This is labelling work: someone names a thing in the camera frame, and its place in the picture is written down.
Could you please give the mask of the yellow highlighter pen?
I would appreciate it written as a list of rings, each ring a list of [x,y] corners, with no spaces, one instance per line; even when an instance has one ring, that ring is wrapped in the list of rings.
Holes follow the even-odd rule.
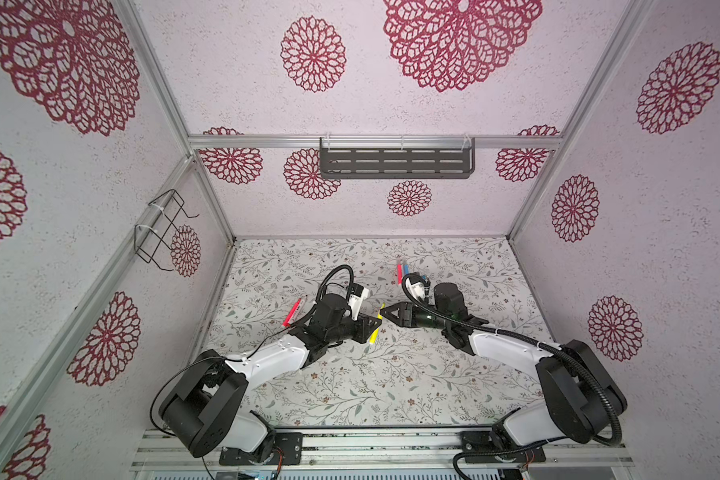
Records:
[[[376,322],[374,323],[375,328],[373,329],[373,331],[371,332],[371,335],[369,337],[370,344],[375,344],[377,342],[379,328],[381,327],[382,322],[383,322],[383,317],[381,315],[381,311],[378,311],[376,314]]]

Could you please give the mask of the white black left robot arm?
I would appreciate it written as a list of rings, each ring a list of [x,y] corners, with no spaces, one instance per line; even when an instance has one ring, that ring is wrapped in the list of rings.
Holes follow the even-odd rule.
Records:
[[[341,343],[368,342],[382,320],[361,313],[362,302],[354,294],[327,294],[282,337],[255,352],[237,357],[201,353],[162,401],[161,420],[194,458],[227,448],[264,463],[277,449],[276,430],[260,415],[241,410],[246,393],[316,363]]]

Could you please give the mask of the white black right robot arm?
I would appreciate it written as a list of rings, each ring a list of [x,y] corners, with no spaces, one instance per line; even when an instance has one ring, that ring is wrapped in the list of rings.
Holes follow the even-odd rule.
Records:
[[[628,402],[586,343],[546,343],[494,326],[469,313],[454,283],[428,288],[405,280],[402,290],[405,301],[382,308],[383,319],[401,328],[437,329],[455,349],[507,365],[541,388],[540,401],[511,411],[485,430],[463,435],[461,458],[494,456],[510,462],[564,439],[621,444],[619,418]]]

